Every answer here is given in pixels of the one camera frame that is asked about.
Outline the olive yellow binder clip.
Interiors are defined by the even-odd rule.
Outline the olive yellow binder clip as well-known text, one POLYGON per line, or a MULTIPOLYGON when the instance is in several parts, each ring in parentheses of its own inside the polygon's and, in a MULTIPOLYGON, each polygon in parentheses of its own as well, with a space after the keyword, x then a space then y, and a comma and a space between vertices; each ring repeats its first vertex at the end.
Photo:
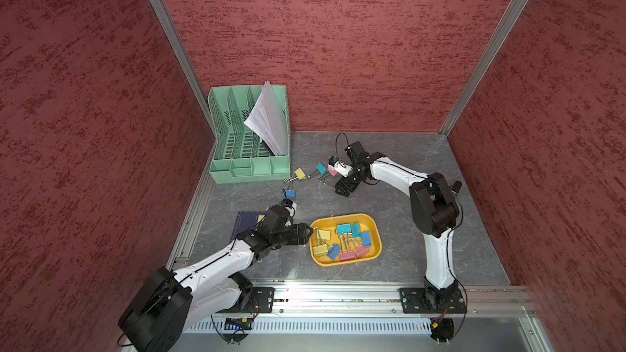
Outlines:
POLYGON ((318 239, 318 241, 329 241, 331 239, 331 236, 331 231, 321 229, 316 230, 316 239, 318 239))

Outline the teal white binder clip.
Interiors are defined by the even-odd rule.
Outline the teal white binder clip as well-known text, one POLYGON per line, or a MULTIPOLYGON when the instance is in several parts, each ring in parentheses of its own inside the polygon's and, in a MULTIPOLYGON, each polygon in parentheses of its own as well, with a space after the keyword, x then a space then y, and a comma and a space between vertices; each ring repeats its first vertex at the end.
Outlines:
POLYGON ((350 223, 337 225, 337 238, 339 239, 340 246, 342 247, 342 251, 350 251, 350 246, 349 246, 350 237, 351 237, 350 223))

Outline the yellow plastic storage box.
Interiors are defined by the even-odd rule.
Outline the yellow plastic storage box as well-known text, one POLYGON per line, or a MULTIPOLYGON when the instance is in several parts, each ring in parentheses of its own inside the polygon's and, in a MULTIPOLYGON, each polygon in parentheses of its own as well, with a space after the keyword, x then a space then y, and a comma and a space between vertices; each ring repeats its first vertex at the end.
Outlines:
MULTIPOLYGON (((368 262, 368 261, 372 261, 373 259, 378 258, 381 254, 382 242, 381 242, 381 236, 378 232, 378 227, 375 221, 370 216, 366 215, 365 213, 354 213, 354 214, 342 215, 342 216, 337 216, 337 217, 332 217, 332 218, 321 218, 321 219, 314 221, 311 224, 311 227, 313 228, 313 235, 310 239, 310 244, 309 244, 311 258, 314 260, 314 262, 317 265, 321 267, 335 267, 339 265, 348 265, 348 264, 355 264, 359 262, 368 262), (315 256, 313 254, 314 246, 327 244, 330 248, 333 244, 340 245, 339 239, 337 238, 337 225, 347 224, 347 223, 350 223, 350 225, 352 225, 353 223, 359 223, 361 233, 364 231, 370 232, 373 246, 370 247, 368 256, 363 257, 363 258, 355 258, 352 261, 341 262, 338 257, 334 261, 332 261, 327 255, 315 256), (332 232, 331 239, 329 241, 318 241, 318 239, 316 239, 317 229, 331 231, 332 232)), ((363 246, 361 244, 361 238, 355 239, 351 236, 349 239, 349 246, 350 246, 350 251, 352 252, 357 247, 363 246)))

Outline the pink binder clip back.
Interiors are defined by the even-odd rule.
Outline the pink binder clip back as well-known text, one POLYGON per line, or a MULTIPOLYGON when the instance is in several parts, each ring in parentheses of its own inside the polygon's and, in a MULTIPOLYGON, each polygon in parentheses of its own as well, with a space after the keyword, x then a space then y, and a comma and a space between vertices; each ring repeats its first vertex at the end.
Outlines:
POLYGON ((345 253, 340 253, 337 257, 341 262, 352 261, 355 259, 355 254, 352 251, 348 251, 345 253))

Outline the blue binder clip front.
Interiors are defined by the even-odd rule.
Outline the blue binder clip front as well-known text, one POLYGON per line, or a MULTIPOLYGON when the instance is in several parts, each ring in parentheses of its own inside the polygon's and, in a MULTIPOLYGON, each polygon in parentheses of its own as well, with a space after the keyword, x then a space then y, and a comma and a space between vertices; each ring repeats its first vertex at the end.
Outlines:
POLYGON ((362 232, 360 238, 361 238, 361 244, 364 247, 372 247, 373 246, 372 238, 371 238, 371 235, 370 235, 369 231, 362 232))

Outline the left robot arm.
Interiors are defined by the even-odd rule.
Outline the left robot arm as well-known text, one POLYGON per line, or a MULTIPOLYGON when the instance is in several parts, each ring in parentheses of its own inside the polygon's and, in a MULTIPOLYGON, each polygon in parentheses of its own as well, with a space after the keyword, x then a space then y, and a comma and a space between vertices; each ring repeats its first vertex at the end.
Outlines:
POLYGON ((273 297, 256 293, 243 271, 285 246, 308 244, 314 230, 295 223, 296 204, 282 200, 231 243, 189 267, 161 267, 144 282, 118 326, 137 351, 168 351, 184 331, 216 313, 269 312, 273 297))

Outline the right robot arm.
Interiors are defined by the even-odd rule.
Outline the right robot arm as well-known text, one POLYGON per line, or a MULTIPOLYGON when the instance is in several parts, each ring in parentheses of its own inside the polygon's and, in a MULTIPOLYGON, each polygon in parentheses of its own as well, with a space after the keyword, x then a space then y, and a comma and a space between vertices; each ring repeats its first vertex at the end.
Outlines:
POLYGON ((459 291, 453 270, 453 234, 462 216, 457 201, 462 182, 449 184, 440 173, 417 172, 382 153, 370 154, 359 142, 347 145, 345 154, 348 161, 337 156, 329 158, 329 166, 341 176, 335 192, 349 197, 362 183, 382 182, 406 195, 412 221, 425 240, 425 297, 434 304, 451 298, 459 291))

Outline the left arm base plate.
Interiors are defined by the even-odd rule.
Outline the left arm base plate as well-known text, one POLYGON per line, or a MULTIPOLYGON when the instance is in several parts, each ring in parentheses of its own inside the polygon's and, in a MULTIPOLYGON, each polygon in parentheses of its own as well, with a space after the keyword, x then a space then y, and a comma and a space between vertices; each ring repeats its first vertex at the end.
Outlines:
POLYGON ((275 292, 276 289, 272 287, 252 287, 248 291, 244 291, 233 306, 218 311, 218 314, 244 313, 256 315, 271 313, 275 292))

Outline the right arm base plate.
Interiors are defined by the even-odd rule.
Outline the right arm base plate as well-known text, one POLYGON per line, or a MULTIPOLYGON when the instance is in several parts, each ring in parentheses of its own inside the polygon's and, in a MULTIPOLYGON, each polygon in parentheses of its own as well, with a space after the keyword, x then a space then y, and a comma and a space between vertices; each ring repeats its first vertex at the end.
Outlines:
POLYGON ((399 301, 404 314, 463 315, 467 311, 459 288, 443 293, 434 288, 400 288, 399 301))

